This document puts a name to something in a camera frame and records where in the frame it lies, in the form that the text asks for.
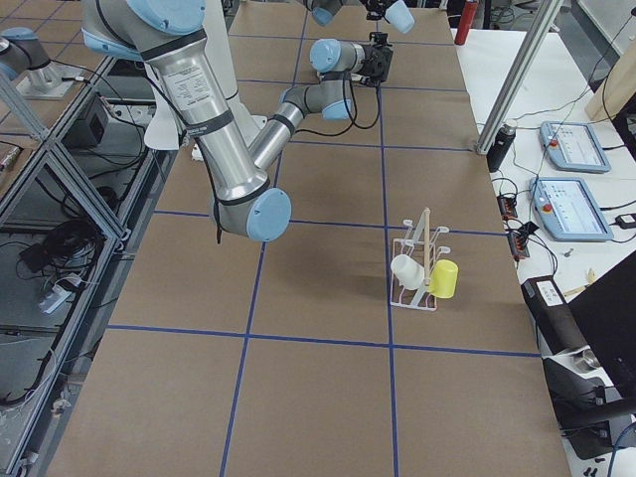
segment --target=light blue joint cap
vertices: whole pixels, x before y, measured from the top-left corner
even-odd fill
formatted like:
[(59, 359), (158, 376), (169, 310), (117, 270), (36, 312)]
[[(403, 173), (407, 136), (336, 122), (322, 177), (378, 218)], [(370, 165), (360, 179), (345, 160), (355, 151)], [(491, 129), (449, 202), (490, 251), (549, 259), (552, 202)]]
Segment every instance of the light blue joint cap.
[(340, 101), (332, 102), (322, 109), (322, 117), (327, 121), (349, 119), (349, 112), (347, 112), (347, 108), (349, 108), (349, 112), (351, 112), (350, 99), (347, 99), (347, 106), (345, 106), (345, 101), (342, 99)]
[(309, 61), (318, 73), (327, 73), (338, 64), (341, 53), (342, 47), (338, 40), (333, 38), (318, 40), (311, 47)]
[(120, 58), (122, 60), (131, 60), (133, 62), (143, 62), (141, 55), (136, 50), (128, 48), (124, 45), (120, 45), (111, 40), (98, 37), (91, 32), (88, 32), (84, 28), (81, 29), (83, 33), (83, 42), (89, 50), (107, 55), (109, 57)]
[(329, 25), (331, 21), (334, 19), (334, 16), (331, 14), (329, 10), (325, 10), (324, 8), (316, 7), (311, 11), (311, 15), (314, 17), (314, 20), (318, 25), (324, 27), (325, 25)]
[(25, 27), (8, 28), (4, 32), (0, 33), (1, 36), (7, 40), (37, 40), (38, 36), (33, 33), (33, 30)]
[(401, 33), (408, 33), (415, 25), (415, 20), (408, 11), (404, 0), (397, 0), (389, 7), (385, 13), (385, 18)]
[(14, 80), (18, 77), (18, 74), (13, 70), (13, 68), (5, 65), (0, 62), (0, 73), (4, 73), (9, 80)]
[(278, 98), (278, 104), (282, 104), (285, 101), (285, 96), (287, 95), (287, 92), (291, 89), (291, 87), (289, 87), (288, 89), (286, 89), (285, 91), (283, 91), (280, 94), (280, 97)]
[(291, 219), (291, 201), (280, 189), (260, 195), (247, 217), (247, 236), (256, 241), (272, 241), (282, 236)]
[(135, 14), (152, 28), (168, 35), (188, 35), (200, 30), (206, 0), (126, 0)]

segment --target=blue and white device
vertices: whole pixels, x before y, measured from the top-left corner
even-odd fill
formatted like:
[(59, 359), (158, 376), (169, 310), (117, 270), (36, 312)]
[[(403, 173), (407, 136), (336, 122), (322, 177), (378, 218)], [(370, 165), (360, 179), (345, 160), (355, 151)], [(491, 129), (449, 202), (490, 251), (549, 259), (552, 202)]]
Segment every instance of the blue and white device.
[(557, 241), (606, 241), (614, 234), (580, 178), (537, 178), (530, 183), (533, 203)]
[(546, 121), (541, 125), (541, 139), (557, 169), (597, 174), (611, 170), (589, 124)]

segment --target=device screen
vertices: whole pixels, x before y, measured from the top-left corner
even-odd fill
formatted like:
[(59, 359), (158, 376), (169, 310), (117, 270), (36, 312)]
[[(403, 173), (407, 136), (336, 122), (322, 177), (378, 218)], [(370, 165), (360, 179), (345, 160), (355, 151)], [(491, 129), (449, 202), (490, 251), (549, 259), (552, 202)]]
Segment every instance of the device screen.
[(587, 127), (576, 124), (552, 124), (558, 145), (567, 164), (602, 166), (603, 161)]
[(542, 181), (561, 229), (567, 234), (603, 234), (603, 226), (576, 181)]

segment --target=red cylinder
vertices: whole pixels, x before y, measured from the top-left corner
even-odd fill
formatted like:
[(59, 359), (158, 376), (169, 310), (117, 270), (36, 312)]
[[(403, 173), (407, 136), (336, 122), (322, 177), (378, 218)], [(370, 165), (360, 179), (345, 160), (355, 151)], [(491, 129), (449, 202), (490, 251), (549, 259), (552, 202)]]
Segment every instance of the red cylinder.
[(466, 0), (464, 9), (461, 12), (461, 20), (459, 20), (459, 27), (457, 27), (457, 35), (455, 35), (455, 45), (463, 45), (466, 43), (466, 37), (468, 37), (468, 31), (473, 24), (475, 14), (477, 13), (477, 6), (479, 0)]

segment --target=white table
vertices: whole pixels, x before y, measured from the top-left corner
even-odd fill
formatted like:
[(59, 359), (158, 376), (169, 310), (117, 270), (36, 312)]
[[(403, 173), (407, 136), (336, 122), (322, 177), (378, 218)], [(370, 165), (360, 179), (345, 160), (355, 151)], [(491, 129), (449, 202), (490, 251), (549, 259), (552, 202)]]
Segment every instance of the white table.
[[(524, 39), (524, 32), (473, 30), (466, 45), (457, 47), (457, 55), (464, 73), (467, 90), (478, 124), (486, 122), (497, 94), (510, 69), (513, 59)], [(535, 61), (520, 88), (507, 115), (517, 118), (528, 112), (559, 108), (569, 101), (577, 99), (586, 90), (587, 81), (578, 70), (576, 63), (565, 48), (558, 34), (548, 34)], [(526, 116), (519, 120), (519, 126), (539, 127), (543, 121), (580, 121), (589, 122), (585, 106), (592, 97), (587, 91), (581, 100), (559, 111)], [(622, 144), (620, 136), (610, 121), (593, 125), (603, 147)], [(504, 177), (514, 181), (520, 191), (529, 189), (529, 181), (535, 177), (532, 172), (540, 172), (542, 177), (583, 177), (592, 195), (600, 207), (612, 207), (636, 199), (636, 163), (625, 148), (606, 152), (612, 166), (607, 174), (581, 174), (558, 171), (549, 159), (543, 160), (543, 148), (539, 141), (538, 130), (518, 129), (514, 150), (511, 148), (500, 170)], [(518, 167), (521, 165), (529, 171)], [(501, 174), (493, 174), (493, 179)], [(504, 181), (494, 183), (499, 192)], [(512, 192), (510, 184), (503, 184), (504, 192)], [(520, 219), (532, 220), (537, 225), (541, 221), (531, 210), (530, 194), (520, 194), (517, 210)], [(605, 214), (609, 223), (619, 213), (633, 212), (636, 206), (612, 211)], [(612, 228), (615, 239), (625, 240), (632, 237), (634, 231), (622, 231)], [(592, 268), (598, 277), (636, 249), (636, 239), (624, 244), (614, 242), (582, 243), (555, 241), (544, 231), (537, 234), (546, 241), (548, 247), (558, 258), (558, 272), (555, 282), (561, 291), (568, 291), (585, 284), (585, 275)], [(531, 257), (520, 262), (518, 276), (520, 283), (527, 278), (552, 273), (548, 253), (540, 246), (530, 243)], [(560, 362), (571, 362), (569, 356), (559, 357)], [(602, 370), (597, 372), (609, 383)], [(593, 459), (582, 461), (576, 457), (569, 442), (563, 441), (572, 476), (581, 475), (588, 467), (598, 467), (597, 475), (605, 476), (609, 458), (603, 463)], [(631, 477), (636, 468), (636, 449), (621, 450), (614, 466), (613, 477)]]

